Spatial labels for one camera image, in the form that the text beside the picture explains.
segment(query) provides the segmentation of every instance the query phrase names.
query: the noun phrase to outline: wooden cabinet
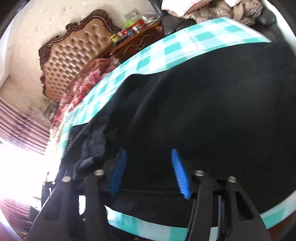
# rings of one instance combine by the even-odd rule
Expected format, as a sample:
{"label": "wooden cabinet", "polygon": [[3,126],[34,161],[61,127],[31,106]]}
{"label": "wooden cabinet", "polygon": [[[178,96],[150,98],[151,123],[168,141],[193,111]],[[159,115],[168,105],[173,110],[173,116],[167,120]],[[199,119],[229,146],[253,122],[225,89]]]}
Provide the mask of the wooden cabinet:
{"label": "wooden cabinet", "polygon": [[124,42],[114,46],[109,55],[116,56],[124,62],[163,37],[163,27],[161,26],[161,22],[156,22],[150,26],[143,27],[138,34],[134,34]]}

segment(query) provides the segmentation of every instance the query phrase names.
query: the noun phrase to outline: teal checkered sheet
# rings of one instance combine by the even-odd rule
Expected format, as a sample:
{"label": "teal checkered sheet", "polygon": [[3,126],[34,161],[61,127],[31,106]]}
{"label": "teal checkered sheet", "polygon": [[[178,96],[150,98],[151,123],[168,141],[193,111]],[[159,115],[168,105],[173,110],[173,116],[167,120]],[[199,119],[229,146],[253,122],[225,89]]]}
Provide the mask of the teal checkered sheet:
{"label": "teal checkered sheet", "polygon": [[[146,47],[98,83],[68,115],[58,146],[62,158],[72,126],[88,123],[111,99],[123,81],[132,74],[152,74],[168,70],[209,51],[246,43],[270,42],[259,32],[227,18],[217,18],[182,29]],[[296,209],[296,193],[261,214],[267,228],[281,222]],[[108,221],[126,232],[156,241],[181,241],[186,228],[168,227],[116,212],[107,207]],[[210,241],[218,228],[211,229]]]}

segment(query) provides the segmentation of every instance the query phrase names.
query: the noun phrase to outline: black fabric cover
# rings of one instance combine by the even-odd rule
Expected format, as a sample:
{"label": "black fabric cover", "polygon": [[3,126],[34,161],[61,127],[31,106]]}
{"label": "black fabric cover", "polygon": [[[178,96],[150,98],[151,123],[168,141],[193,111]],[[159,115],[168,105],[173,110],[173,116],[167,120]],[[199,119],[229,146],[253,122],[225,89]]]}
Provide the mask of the black fabric cover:
{"label": "black fabric cover", "polygon": [[[214,178],[237,177],[260,213],[296,189],[296,61],[284,41],[243,44],[167,71],[131,75],[78,133],[66,169],[126,148],[123,189],[178,191],[170,153]],[[123,195],[107,204],[146,221],[186,227],[191,201]]]}

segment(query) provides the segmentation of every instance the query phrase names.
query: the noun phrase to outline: wall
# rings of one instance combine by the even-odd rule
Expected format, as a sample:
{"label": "wall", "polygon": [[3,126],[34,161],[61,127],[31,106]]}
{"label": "wall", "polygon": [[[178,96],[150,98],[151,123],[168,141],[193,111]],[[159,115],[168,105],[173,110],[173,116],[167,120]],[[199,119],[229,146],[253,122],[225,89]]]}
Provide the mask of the wall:
{"label": "wall", "polygon": [[[104,9],[120,27],[124,26],[124,15],[133,8],[139,12],[154,11],[148,0],[31,0],[20,11],[20,23],[13,25],[15,42],[10,64],[12,85],[6,87],[12,96],[14,88],[30,97],[36,106],[44,102],[40,77],[38,49],[57,34],[65,33],[65,26],[70,22],[79,22],[95,9]],[[21,96],[13,101],[20,101]]]}
{"label": "wall", "polygon": [[38,103],[34,103],[30,96],[26,95],[17,85],[17,82],[8,77],[0,89],[0,97],[7,103],[14,105],[19,111],[25,113],[28,111],[29,106],[33,109],[32,116],[35,121],[45,127],[50,127],[51,123],[43,115],[45,109],[49,104],[49,100],[43,96]]}
{"label": "wall", "polygon": [[9,76],[10,63],[6,64],[5,59],[8,58],[8,55],[11,53],[11,45],[13,43],[12,41],[8,43],[12,23],[13,21],[11,21],[0,39],[0,88]]}

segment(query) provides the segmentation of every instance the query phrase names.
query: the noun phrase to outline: metal bolt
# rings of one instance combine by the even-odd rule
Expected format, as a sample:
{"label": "metal bolt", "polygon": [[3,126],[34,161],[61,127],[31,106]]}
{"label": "metal bolt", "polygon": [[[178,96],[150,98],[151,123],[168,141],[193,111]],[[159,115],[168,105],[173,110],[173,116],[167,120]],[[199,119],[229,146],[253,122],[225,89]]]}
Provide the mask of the metal bolt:
{"label": "metal bolt", "polygon": [[64,182],[64,183],[68,183],[69,181],[71,181],[71,177],[69,177],[69,176],[65,176],[63,179],[62,179],[62,182]]}
{"label": "metal bolt", "polygon": [[203,177],[204,176],[204,172],[201,170],[197,170],[194,175],[198,176],[198,177]]}
{"label": "metal bolt", "polygon": [[104,175],[104,173],[105,173],[105,171],[104,170],[96,170],[96,171],[94,171],[94,174],[96,175],[96,176],[102,176],[102,175]]}
{"label": "metal bolt", "polygon": [[235,183],[237,179],[235,177],[228,177],[227,181],[229,181],[230,183]]}

